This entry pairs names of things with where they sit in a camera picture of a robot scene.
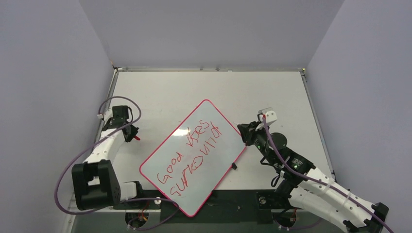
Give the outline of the pink-framed whiteboard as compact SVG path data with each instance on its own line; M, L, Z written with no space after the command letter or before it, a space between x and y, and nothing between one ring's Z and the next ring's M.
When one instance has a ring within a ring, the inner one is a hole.
M205 99L149 155L139 171L186 216L193 217L245 148L240 132Z

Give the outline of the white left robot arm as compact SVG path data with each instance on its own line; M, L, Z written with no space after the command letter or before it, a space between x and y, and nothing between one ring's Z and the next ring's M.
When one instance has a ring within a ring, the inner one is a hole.
M138 128L129 125L131 108L114 106L104 115L101 143L81 164L72 167L71 175L77 208L81 211L115 206L126 201L134 209L144 205L145 195L138 181L119 182L112 162L120 147L135 139Z

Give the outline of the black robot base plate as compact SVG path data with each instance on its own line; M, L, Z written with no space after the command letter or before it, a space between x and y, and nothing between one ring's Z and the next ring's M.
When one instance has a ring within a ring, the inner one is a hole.
M291 227L297 221L297 208L273 189L268 190L215 190L193 217L186 216L170 202L156 204L153 198L163 198L159 191L144 190L148 200L123 202L115 210L130 211L126 220L137 217L134 224L141 226L155 214L166 223L280 223Z

